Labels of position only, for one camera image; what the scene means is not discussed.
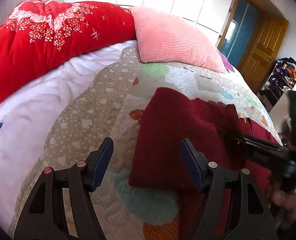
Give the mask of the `person's right hand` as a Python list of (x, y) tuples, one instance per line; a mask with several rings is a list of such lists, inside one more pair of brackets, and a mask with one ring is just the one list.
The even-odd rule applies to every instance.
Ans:
[(296, 193), (286, 193), (276, 186), (271, 193), (271, 201), (281, 208), (277, 215), (277, 226), (289, 228), (296, 220)]

